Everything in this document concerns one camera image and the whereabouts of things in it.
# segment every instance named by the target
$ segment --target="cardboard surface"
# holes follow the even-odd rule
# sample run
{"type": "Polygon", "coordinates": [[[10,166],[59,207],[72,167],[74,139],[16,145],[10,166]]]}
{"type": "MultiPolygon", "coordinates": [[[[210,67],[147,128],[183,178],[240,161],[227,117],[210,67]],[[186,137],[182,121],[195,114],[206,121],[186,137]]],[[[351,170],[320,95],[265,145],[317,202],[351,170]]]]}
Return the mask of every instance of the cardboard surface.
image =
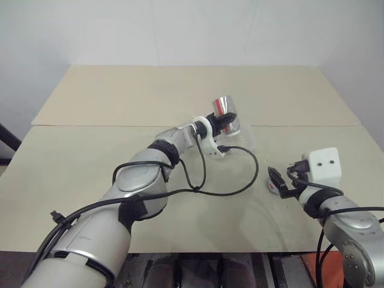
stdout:
{"type": "MultiPolygon", "coordinates": [[[[0,250],[35,251],[54,226],[52,210],[68,215],[97,201],[109,189],[114,168],[165,129],[34,127],[0,177],[0,250]]],[[[170,197],[159,216],[133,225],[131,253],[314,251],[320,225],[295,199],[281,200],[268,191],[266,170],[270,165],[284,175],[303,152],[329,146],[339,149],[345,194],[361,206],[384,205],[384,156],[363,127],[251,127],[241,137],[230,141],[256,144],[256,183],[232,197],[170,197]]],[[[198,183],[202,171],[196,150],[182,157],[198,183]]],[[[205,191],[237,190],[254,171],[250,157],[240,152],[207,159],[207,167],[205,191]]],[[[177,166],[168,189],[186,186],[177,166]]]]}
{"type": "Polygon", "coordinates": [[[226,95],[248,125],[359,125],[318,68],[292,66],[71,67],[32,124],[174,126],[226,95]]]}

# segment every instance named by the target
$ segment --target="metal cup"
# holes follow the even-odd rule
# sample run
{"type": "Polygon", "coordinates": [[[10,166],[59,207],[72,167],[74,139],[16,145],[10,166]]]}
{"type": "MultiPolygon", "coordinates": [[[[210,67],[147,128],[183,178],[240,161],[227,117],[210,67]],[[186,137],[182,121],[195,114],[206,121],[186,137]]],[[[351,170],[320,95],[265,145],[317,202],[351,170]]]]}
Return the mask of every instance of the metal cup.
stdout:
{"type": "Polygon", "coordinates": [[[233,112],[237,114],[237,117],[233,122],[229,123],[226,125],[224,129],[224,133],[226,135],[236,135],[240,132],[240,121],[239,121],[239,115],[236,111],[235,104],[233,103],[232,97],[231,96],[225,96],[225,97],[220,97],[215,99],[213,101],[213,106],[215,110],[215,114],[217,116],[224,115],[228,112],[233,112]]]}

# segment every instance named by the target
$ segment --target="cable tie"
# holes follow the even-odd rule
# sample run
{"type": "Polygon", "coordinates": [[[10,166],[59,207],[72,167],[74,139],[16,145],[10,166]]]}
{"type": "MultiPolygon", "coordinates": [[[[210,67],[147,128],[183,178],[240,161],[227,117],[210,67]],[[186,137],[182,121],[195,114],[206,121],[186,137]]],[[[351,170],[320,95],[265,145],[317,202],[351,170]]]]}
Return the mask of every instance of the cable tie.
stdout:
{"type": "Polygon", "coordinates": [[[66,229],[71,227],[71,223],[61,213],[53,210],[50,214],[52,215],[54,222],[57,224],[62,224],[66,229]]]}

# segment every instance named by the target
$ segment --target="wire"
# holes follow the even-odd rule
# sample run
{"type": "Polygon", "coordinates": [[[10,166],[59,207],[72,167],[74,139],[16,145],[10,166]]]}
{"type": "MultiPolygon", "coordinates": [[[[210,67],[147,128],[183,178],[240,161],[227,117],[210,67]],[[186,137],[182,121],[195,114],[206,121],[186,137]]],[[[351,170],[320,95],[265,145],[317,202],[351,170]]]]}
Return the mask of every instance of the wire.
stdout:
{"type": "Polygon", "coordinates": [[[297,177],[294,177],[291,172],[292,171],[288,168],[287,169],[287,175],[288,175],[289,179],[291,179],[295,183],[300,183],[303,185],[317,187],[317,188],[321,188],[321,189],[329,189],[329,190],[332,190],[332,191],[339,193],[340,195],[344,195],[344,192],[342,192],[340,189],[337,189],[337,188],[331,187],[331,186],[327,186],[327,185],[318,184],[318,183],[308,182],[308,181],[303,180],[303,179],[299,179],[297,177]]]}
{"type": "Polygon", "coordinates": [[[357,211],[384,211],[384,207],[352,207],[352,208],[344,208],[344,209],[338,209],[338,210],[324,212],[318,218],[326,218],[326,217],[329,217],[329,216],[335,215],[335,214],[347,213],[347,212],[357,212],[357,211]]]}
{"type": "Polygon", "coordinates": [[[210,195],[210,196],[232,196],[232,195],[236,195],[236,194],[239,194],[243,191],[245,191],[246,189],[248,189],[249,187],[251,187],[253,185],[253,183],[256,181],[256,178],[259,174],[259,162],[256,158],[256,156],[249,150],[243,148],[243,147],[240,147],[240,146],[226,146],[228,147],[230,150],[232,149],[237,149],[237,150],[241,150],[241,151],[244,151],[246,153],[248,153],[249,155],[251,155],[254,163],[255,163],[255,172],[254,172],[254,175],[252,177],[252,180],[246,185],[244,186],[243,188],[237,190],[237,191],[234,191],[234,192],[229,192],[229,193],[212,193],[212,192],[205,192],[205,191],[197,191],[197,193],[200,193],[200,194],[204,194],[204,195],[210,195]]]}
{"type": "MultiPolygon", "coordinates": [[[[345,209],[338,209],[329,211],[326,214],[323,214],[320,218],[326,218],[331,215],[340,214],[340,213],[346,213],[346,212],[356,212],[356,211],[384,211],[384,207],[353,207],[353,208],[345,208],[345,209]]],[[[383,223],[384,218],[379,219],[379,223],[383,223]]],[[[334,247],[333,244],[330,244],[327,249],[324,251],[321,259],[320,259],[320,252],[321,252],[321,246],[324,238],[324,230],[321,231],[319,236],[319,241],[317,243],[317,250],[316,250],[316,263],[315,263],[315,276],[316,276],[316,286],[317,288],[323,288],[323,282],[322,282],[322,266],[325,260],[325,257],[329,253],[329,251],[334,247]]]]}
{"type": "Polygon", "coordinates": [[[185,173],[185,178],[187,179],[187,182],[188,182],[188,186],[191,187],[191,189],[193,190],[199,190],[201,188],[203,188],[204,184],[205,184],[205,181],[206,181],[206,164],[205,164],[205,157],[204,157],[204,154],[202,152],[202,149],[200,147],[200,143],[199,143],[199,137],[197,136],[197,134],[195,133],[194,134],[194,137],[195,137],[195,140],[196,140],[196,144],[197,144],[197,148],[199,150],[199,154],[202,158],[202,163],[203,163],[203,181],[202,183],[199,185],[199,186],[194,186],[192,185],[191,183],[191,179],[190,179],[190,176],[189,176],[189,173],[187,171],[187,166],[185,165],[183,159],[180,159],[180,162],[182,164],[182,167],[184,169],[184,173],[185,173]]]}
{"type": "Polygon", "coordinates": [[[317,283],[317,288],[323,288],[323,275],[322,275],[322,269],[323,269],[323,263],[325,260],[325,257],[328,255],[330,250],[333,248],[333,244],[330,244],[327,249],[324,251],[322,258],[319,262],[319,282],[317,283]]]}
{"type": "Polygon", "coordinates": [[[63,228],[62,224],[57,224],[56,227],[53,228],[49,232],[49,234],[46,236],[46,238],[42,241],[38,250],[35,253],[35,256],[32,259],[31,264],[29,265],[29,267],[25,273],[24,281],[32,274],[33,270],[35,269],[37,264],[40,262],[41,256],[43,255],[45,249],[50,244],[52,239],[62,230],[62,228],[63,228]]]}
{"type": "Polygon", "coordinates": [[[315,276],[316,276],[316,286],[319,288],[319,283],[321,282],[321,275],[319,274],[319,262],[320,262],[320,252],[322,249],[323,244],[323,238],[324,238],[324,230],[322,229],[319,241],[317,242],[317,250],[316,250],[316,263],[315,263],[315,276]]]}
{"type": "Polygon", "coordinates": [[[149,165],[149,164],[159,165],[161,167],[166,167],[166,168],[169,168],[169,169],[175,168],[172,165],[169,165],[167,163],[160,162],[160,161],[136,161],[136,162],[123,163],[123,164],[120,164],[118,167],[116,167],[115,170],[113,171],[113,174],[112,174],[112,185],[115,183],[117,174],[118,174],[118,172],[119,172],[119,170],[121,168],[128,167],[128,166],[149,165]]]}
{"type": "MultiPolygon", "coordinates": [[[[259,173],[259,162],[258,162],[256,156],[251,151],[249,151],[243,147],[226,146],[226,148],[228,150],[231,150],[231,149],[242,150],[242,151],[248,153],[249,155],[251,155],[254,162],[255,162],[256,169],[255,169],[255,173],[254,173],[252,180],[246,186],[244,186],[243,188],[241,188],[237,191],[229,192],[229,193],[211,193],[211,192],[205,192],[205,191],[196,190],[196,189],[178,189],[178,190],[173,190],[170,192],[160,193],[160,194],[156,194],[156,195],[146,195],[146,196],[139,196],[139,197],[128,197],[128,198],[116,198],[116,199],[102,200],[102,201],[92,203],[90,205],[84,206],[84,207],[76,210],[75,212],[71,213],[69,216],[65,217],[65,221],[67,223],[72,224],[82,214],[84,214],[90,210],[93,210],[95,208],[102,207],[102,206],[112,205],[112,204],[117,204],[117,203],[125,203],[125,202],[155,200],[155,199],[169,197],[169,196],[181,193],[181,192],[193,192],[193,193],[200,193],[200,194],[205,194],[205,195],[210,195],[210,196],[232,196],[232,195],[239,194],[239,193],[243,192],[244,190],[246,190],[247,188],[249,188],[250,186],[252,186],[252,184],[255,182],[257,175],[259,173]]],[[[113,171],[112,182],[114,183],[116,181],[116,176],[117,176],[119,169],[121,169],[123,167],[127,167],[127,166],[143,165],[143,164],[157,164],[157,165],[164,166],[164,167],[167,167],[170,169],[173,168],[173,166],[168,165],[168,164],[163,163],[163,162],[159,162],[159,161],[137,161],[137,162],[124,163],[124,164],[119,165],[113,171]]],[[[56,227],[54,229],[52,229],[52,231],[47,235],[47,237],[44,239],[43,243],[41,243],[39,249],[37,250],[37,252],[36,252],[36,254],[35,254],[28,270],[27,270],[24,281],[32,274],[33,270],[39,264],[39,262],[42,261],[45,257],[47,257],[49,255],[52,248],[56,245],[56,243],[59,241],[59,239],[65,233],[66,230],[67,230],[67,228],[65,228],[64,225],[60,223],[60,224],[56,225],[56,227]]]]}

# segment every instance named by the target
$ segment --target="plug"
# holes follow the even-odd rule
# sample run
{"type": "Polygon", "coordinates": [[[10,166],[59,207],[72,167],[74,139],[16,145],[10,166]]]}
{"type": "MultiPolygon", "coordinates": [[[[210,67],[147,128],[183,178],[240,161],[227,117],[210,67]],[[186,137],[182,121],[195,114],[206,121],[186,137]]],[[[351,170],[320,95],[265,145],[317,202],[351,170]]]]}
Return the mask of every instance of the plug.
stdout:
{"type": "Polygon", "coordinates": [[[291,172],[305,173],[310,171],[310,164],[308,160],[301,160],[294,163],[292,167],[289,167],[291,172]]]}
{"type": "Polygon", "coordinates": [[[220,145],[220,146],[217,146],[217,149],[221,152],[221,153],[226,153],[230,150],[230,146],[224,146],[224,145],[220,145]]]}

